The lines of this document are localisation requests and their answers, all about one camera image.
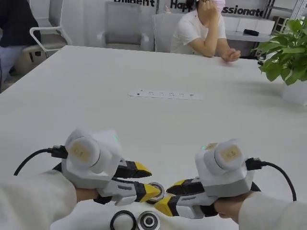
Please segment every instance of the chair armrest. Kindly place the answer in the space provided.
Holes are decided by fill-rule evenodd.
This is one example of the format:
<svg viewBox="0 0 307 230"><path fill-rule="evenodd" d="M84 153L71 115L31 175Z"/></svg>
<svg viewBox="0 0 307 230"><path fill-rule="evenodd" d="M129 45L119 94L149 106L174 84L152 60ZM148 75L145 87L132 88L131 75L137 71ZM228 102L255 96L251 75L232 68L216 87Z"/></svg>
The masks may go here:
<svg viewBox="0 0 307 230"><path fill-rule="evenodd" d="M55 27L32 27L30 29L30 35L32 36L32 38L36 41L36 43L42 48L42 50L46 53L46 52L50 52L50 51L58 51L59 49L46 49L43 44L41 44L41 42L37 39L37 37L35 37L34 35L34 31L41 31L41 30L62 30L62 26L55 26Z"/></svg>
<svg viewBox="0 0 307 230"><path fill-rule="evenodd" d="M104 31L97 35L97 40L101 42L102 47L106 47L106 33Z"/></svg>
<svg viewBox="0 0 307 230"><path fill-rule="evenodd" d="M149 48L149 37L142 33L142 39L141 39L141 49L144 51L150 51Z"/></svg>

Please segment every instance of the metal bearing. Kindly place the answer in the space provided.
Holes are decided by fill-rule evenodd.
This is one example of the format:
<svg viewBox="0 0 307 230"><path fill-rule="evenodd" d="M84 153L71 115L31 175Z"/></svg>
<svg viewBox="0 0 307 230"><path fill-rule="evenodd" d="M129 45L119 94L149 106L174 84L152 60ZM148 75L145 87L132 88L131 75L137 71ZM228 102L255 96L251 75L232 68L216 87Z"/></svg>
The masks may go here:
<svg viewBox="0 0 307 230"><path fill-rule="evenodd" d="M115 228L114 228L114 221L118 217L123 216L123 215L128 216L128 217L130 217L132 219L133 226L132 226L131 230L136 230L136 218L135 218L135 216L131 212L129 212L127 210L122 210L122 211L119 211L119 212L115 213L115 215L112 217L111 222L110 222L110 229L111 230L115 230Z"/></svg>
<svg viewBox="0 0 307 230"><path fill-rule="evenodd" d="M155 196L155 197L153 197L153 198L151 198L151 199L146 201L148 204L154 205L155 203L157 203L158 201L160 201L160 200L162 200L164 198L165 190L164 190L163 186L160 185L157 182L151 182L149 184L160 190L159 195L157 195L157 196Z"/></svg>
<svg viewBox="0 0 307 230"><path fill-rule="evenodd" d="M143 212L138 218L138 229L139 230L159 230L161 221L159 216L151 211Z"/></svg>

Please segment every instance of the black cable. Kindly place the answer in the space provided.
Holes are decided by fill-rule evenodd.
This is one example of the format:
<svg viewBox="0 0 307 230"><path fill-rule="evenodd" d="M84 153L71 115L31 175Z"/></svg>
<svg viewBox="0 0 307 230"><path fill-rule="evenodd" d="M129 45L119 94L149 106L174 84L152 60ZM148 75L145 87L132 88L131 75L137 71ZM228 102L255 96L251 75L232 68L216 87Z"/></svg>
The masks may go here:
<svg viewBox="0 0 307 230"><path fill-rule="evenodd" d="M297 201L296 199L296 191L294 189L294 186L289 178L289 176L286 174L286 172L279 166L277 166L276 164L270 163L270 162L266 162L266 161L262 161L262 165L263 166L271 166L275 169L277 169L278 171L281 172L281 174L285 177L286 181L288 182L291 192L292 192L292 197L293 197L293 201Z"/></svg>
<svg viewBox="0 0 307 230"><path fill-rule="evenodd" d="M48 152L51 153L52 149L41 149L39 151L36 151L34 153L32 153L30 156L28 156L16 169L16 171L14 172L14 176L17 176L20 172L20 170L25 166L25 164L28 163L29 160L31 160L33 157L37 156L38 154L44 153L44 152Z"/></svg>
<svg viewBox="0 0 307 230"><path fill-rule="evenodd" d="M51 153L51 156L54 158L61 158L61 159L67 159L68 157L68 152L66 151L65 146L63 145L55 145L52 148L48 148L48 149L41 149L39 151L36 151L34 153L32 153L30 156L28 156L16 169L16 171L14 172L14 176L17 176L20 172L20 170L25 166L25 164L27 164L29 162L29 160L31 160L33 157L37 156L40 153ZM54 170L61 170L61 164L57 165Z"/></svg>
<svg viewBox="0 0 307 230"><path fill-rule="evenodd" d="M296 191L294 189L294 186L293 186L289 176L286 174L286 172L281 167L277 166L276 164L270 163L270 162L261 161L258 158L257 159L249 158L249 159L246 160L245 164L246 164L246 169L248 171L259 170L259 169L262 169L262 167L264 167L264 166L271 166L271 167L277 169L279 172L281 172L281 174L285 177L286 181L288 182L289 187L290 187L291 192L292 192L293 201L297 201Z"/></svg>

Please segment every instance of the white sleeve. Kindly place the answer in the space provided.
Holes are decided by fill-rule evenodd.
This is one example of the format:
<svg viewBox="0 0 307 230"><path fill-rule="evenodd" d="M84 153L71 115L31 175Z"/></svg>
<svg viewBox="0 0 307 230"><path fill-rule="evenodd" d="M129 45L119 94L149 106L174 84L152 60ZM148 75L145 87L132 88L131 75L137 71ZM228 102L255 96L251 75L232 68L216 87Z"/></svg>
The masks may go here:
<svg viewBox="0 0 307 230"><path fill-rule="evenodd" d="M200 38L200 35L194 29L192 23L189 21L181 20L177 26L177 35L181 40L183 45L189 44L191 41L194 41L197 38Z"/></svg>
<svg viewBox="0 0 307 230"><path fill-rule="evenodd" d="M219 36L218 38L226 38L226 31L225 31L225 21L224 17L220 16L220 21L219 21Z"/></svg>
<svg viewBox="0 0 307 230"><path fill-rule="evenodd" d="M57 171L30 179L13 177L0 183L0 229L49 230L76 203L73 184Z"/></svg>
<svg viewBox="0 0 307 230"><path fill-rule="evenodd" d="M257 192L239 213L240 230L306 230L307 204L286 202Z"/></svg>

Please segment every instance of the power strip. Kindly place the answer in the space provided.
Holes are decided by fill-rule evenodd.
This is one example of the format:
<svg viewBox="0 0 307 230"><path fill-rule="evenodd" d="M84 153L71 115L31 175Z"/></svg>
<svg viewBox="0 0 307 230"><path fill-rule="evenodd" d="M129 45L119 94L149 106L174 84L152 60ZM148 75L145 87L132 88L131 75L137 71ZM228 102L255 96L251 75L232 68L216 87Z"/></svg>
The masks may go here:
<svg viewBox="0 0 307 230"><path fill-rule="evenodd" d="M203 96L196 93L174 92L168 90L136 90L128 93L132 97L151 97L151 98L167 98L181 100L197 100L202 101Z"/></svg>

